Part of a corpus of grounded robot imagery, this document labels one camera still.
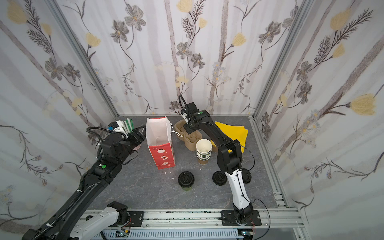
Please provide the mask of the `yellow napkin stack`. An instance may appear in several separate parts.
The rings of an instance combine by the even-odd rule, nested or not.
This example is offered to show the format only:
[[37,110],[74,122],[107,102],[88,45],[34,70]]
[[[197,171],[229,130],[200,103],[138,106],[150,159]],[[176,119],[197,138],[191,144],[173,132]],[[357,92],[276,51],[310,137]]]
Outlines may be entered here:
[[249,130],[247,130],[244,126],[231,126],[231,125],[226,125],[220,122],[215,122],[215,124],[229,138],[231,138],[232,140],[238,140],[242,145],[241,151],[242,153],[244,153],[245,151],[244,146],[246,144],[246,139],[247,139]]

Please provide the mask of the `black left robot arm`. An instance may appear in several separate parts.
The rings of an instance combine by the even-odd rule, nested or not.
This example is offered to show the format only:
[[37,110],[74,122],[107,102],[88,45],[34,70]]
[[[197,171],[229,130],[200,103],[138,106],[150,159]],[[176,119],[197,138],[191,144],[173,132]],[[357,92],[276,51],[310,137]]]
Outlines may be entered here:
[[82,175],[79,187],[65,204],[39,229],[29,229],[22,237],[24,240],[90,240],[109,226],[122,227],[129,223],[127,206],[112,202],[100,214],[78,224],[90,204],[128,164],[128,156],[146,139],[145,126],[128,134],[117,129],[117,123],[110,123],[104,130],[107,132],[105,138],[97,133],[101,128],[86,129],[99,139],[96,162]]

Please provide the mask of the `stack of black lids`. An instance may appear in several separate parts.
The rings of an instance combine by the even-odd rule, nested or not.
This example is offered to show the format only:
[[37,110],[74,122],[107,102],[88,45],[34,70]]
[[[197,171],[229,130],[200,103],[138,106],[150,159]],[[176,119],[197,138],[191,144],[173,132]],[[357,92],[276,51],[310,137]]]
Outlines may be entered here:
[[252,181],[252,174],[248,169],[242,168],[240,170],[242,173],[242,180],[245,184],[249,184]]

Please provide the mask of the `stack of paper cups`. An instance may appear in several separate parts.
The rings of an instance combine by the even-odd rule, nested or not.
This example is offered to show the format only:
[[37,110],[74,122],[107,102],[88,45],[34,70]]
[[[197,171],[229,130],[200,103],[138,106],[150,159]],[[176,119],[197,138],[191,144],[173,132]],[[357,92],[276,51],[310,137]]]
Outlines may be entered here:
[[212,155],[212,143],[210,140],[201,139],[196,144],[196,154],[198,158],[198,162],[201,165],[205,165],[208,163],[209,159]]

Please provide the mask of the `single black lid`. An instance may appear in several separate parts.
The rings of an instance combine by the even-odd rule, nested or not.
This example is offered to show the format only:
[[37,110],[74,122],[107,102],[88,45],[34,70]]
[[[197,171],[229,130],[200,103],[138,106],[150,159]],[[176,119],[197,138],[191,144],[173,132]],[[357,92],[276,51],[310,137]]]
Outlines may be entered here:
[[221,171],[216,171],[213,173],[212,180],[215,185],[223,186],[227,183],[228,178],[225,173]]

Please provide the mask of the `black cup lid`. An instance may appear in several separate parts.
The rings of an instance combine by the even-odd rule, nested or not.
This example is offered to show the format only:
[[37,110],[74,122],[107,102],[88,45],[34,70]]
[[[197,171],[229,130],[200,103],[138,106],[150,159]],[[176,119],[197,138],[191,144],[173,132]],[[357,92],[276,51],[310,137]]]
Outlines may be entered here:
[[193,173],[189,171],[182,172],[178,177],[178,184],[182,188],[190,188],[195,182],[195,177]]

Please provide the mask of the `brown pulp cup carrier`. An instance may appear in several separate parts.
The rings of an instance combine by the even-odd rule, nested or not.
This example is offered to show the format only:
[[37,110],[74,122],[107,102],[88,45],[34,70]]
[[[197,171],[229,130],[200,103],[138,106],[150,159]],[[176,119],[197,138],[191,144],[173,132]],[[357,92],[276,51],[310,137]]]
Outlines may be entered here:
[[188,150],[196,151],[196,144],[199,140],[203,138],[203,136],[199,131],[194,131],[193,133],[188,134],[184,128],[184,124],[186,124],[186,121],[181,120],[174,125],[174,129],[177,132],[177,136],[179,140],[185,143],[185,146]]

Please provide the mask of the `green paper coffee cup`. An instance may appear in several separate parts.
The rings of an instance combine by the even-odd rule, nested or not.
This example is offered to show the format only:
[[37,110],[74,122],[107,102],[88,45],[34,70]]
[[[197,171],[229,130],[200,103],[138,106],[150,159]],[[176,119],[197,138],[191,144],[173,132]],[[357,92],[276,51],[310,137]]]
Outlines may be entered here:
[[190,190],[192,189],[192,186],[190,186],[190,187],[182,187],[182,189],[183,189],[184,191],[190,191]]

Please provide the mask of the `red white paper bag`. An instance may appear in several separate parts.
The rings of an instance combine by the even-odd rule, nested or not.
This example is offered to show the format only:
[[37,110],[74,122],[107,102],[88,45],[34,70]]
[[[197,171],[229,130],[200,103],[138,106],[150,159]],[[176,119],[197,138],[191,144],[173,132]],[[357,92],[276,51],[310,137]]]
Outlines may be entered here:
[[176,166],[172,133],[174,129],[167,117],[147,118],[146,141],[158,170]]

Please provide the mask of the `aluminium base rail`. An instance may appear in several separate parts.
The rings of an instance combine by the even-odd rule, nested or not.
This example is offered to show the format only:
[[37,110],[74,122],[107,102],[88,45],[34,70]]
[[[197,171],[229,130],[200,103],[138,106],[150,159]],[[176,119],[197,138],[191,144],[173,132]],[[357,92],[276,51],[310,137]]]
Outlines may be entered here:
[[305,220],[297,209],[257,209],[238,225],[227,210],[133,210],[126,227],[100,226],[88,233],[92,217],[112,214],[88,210],[75,226],[79,240],[309,240]]

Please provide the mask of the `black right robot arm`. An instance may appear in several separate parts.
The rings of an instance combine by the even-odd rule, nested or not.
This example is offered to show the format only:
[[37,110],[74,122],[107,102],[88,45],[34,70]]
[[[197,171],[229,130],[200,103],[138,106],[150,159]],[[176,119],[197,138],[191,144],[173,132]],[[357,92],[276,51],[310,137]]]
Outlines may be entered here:
[[218,148],[217,165],[225,173],[233,195],[234,224],[244,226],[254,215],[253,203],[246,192],[243,173],[242,145],[238,140],[228,137],[211,118],[206,110],[199,110],[195,103],[186,103],[182,95],[178,96],[181,114],[186,121],[183,128],[187,133],[200,130],[206,133]]

